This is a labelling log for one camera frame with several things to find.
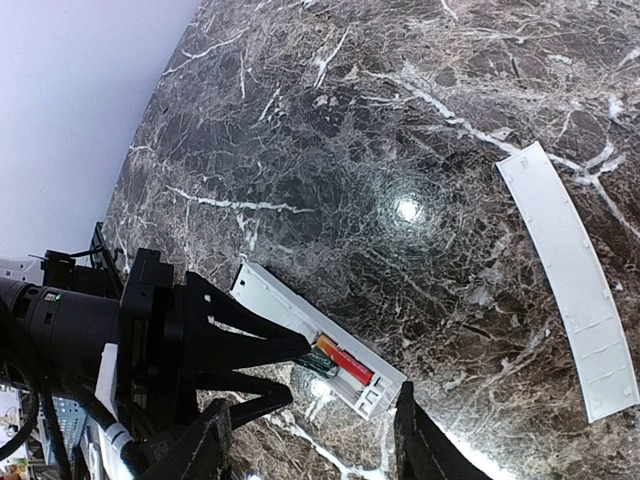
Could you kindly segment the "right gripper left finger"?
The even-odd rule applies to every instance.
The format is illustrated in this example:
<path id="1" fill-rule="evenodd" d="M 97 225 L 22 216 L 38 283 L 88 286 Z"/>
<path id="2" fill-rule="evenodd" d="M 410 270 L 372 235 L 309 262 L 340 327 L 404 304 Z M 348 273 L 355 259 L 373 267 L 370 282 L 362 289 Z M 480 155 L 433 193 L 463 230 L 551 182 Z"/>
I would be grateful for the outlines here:
<path id="1" fill-rule="evenodd" d="M 230 479 L 231 417 L 216 399 L 186 429 L 167 430 L 142 446 L 149 468 L 140 479 Z"/>

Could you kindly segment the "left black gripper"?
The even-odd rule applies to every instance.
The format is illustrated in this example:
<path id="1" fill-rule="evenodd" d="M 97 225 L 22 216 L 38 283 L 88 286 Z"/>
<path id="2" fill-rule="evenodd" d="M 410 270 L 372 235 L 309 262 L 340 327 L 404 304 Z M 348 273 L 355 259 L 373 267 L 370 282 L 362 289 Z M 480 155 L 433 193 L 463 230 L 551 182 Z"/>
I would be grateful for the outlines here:
<path id="1" fill-rule="evenodd" d="M 188 272 L 181 287 L 156 250 L 138 250 L 119 304 L 118 395 L 156 425 L 199 415 L 191 373 L 280 363 L 310 352 L 300 333 L 261 317 Z M 290 405 L 288 386 L 244 373 L 201 373 L 198 390 L 253 394 L 229 408 L 236 430 Z"/>

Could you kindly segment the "green battery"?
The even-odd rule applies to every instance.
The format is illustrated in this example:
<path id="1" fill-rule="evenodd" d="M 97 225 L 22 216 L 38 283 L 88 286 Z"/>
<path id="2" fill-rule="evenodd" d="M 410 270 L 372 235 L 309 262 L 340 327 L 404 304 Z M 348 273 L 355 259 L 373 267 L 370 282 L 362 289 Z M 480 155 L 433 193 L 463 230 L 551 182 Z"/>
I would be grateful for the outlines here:
<path id="1" fill-rule="evenodd" d="M 327 379 L 336 377 L 340 370 L 337 363 L 317 347 L 313 347 L 309 353 L 294 359 L 293 362 Z"/>

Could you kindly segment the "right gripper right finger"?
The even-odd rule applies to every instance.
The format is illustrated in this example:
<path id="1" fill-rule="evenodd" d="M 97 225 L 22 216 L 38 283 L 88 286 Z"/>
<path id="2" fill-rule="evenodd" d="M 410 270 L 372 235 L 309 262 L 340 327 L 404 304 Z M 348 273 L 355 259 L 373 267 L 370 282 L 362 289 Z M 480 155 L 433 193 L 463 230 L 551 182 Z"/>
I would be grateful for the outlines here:
<path id="1" fill-rule="evenodd" d="M 399 479 L 489 480 L 447 438 L 414 399 L 405 381 L 396 402 L 394 436 Z"/>

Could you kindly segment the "red battery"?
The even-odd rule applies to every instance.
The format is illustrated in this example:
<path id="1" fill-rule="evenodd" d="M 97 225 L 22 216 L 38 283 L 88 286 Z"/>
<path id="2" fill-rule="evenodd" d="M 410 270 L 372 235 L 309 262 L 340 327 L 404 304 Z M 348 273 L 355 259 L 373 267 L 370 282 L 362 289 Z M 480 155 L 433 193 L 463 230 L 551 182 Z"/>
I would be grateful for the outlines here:
<path id="1" fill-rule="evenodd" d="M 349 352 L 326 335 L 321 335 L 316 340 L 316 346 L 326 354 L 341 369 L 354 377 L 363 386 L 368 386 L 374 377 L 374 372 L 357 360 Z"/>

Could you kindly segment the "white remote battery cover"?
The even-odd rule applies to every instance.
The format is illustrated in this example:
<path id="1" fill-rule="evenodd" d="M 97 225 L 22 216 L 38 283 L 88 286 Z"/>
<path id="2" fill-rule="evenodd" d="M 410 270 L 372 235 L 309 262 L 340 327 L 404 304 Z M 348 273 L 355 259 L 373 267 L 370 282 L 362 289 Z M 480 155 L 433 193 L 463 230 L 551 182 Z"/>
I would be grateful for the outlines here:
<path id="1" fill-rule="evenodd" d="M 544 268 L 594 423 L 639 403 L 613 293 L 569 193 L 539 142 L 497 163 Z"/>

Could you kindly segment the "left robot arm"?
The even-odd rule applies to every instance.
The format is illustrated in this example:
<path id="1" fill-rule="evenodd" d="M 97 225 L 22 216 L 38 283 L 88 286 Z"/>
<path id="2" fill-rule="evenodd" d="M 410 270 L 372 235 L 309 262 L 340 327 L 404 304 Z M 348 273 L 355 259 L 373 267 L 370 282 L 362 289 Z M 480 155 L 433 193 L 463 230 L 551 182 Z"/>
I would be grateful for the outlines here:
<path id="1" fill-rule="evenodd" d="M 246 369 L 306 355 L 306 338 L 243 307 L 199 274 L 182 283 L 142 249 L 119 298 L 1 281 L 1 380 L 29 394 L 10 455 L 38 425 L 73 475 L 54 401 L 76 401 L 135 479 L 227 479 L 232 432 L 290 404 Z"/>

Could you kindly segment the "white remote control body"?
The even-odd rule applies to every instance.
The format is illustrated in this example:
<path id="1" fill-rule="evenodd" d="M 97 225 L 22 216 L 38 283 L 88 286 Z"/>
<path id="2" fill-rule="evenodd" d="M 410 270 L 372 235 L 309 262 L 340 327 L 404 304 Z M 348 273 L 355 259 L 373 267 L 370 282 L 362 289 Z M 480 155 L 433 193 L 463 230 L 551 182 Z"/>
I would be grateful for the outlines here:
<path id="1" fill-rule="evenodd" d="M 320 378 L 362 418 L 381 415 L 395 403 L 406 375 L 383 360 L 346 330 L 294 293 L 284 283 L 257 263 L 243 264 L 231 289 L 231 295 L 252 312 L 285 328 L 302 334 L 312 345 L 326 335 L 340 348 L 374 372 L 368 386 L 363 386 L 345 370 L 334 378 Z"/>

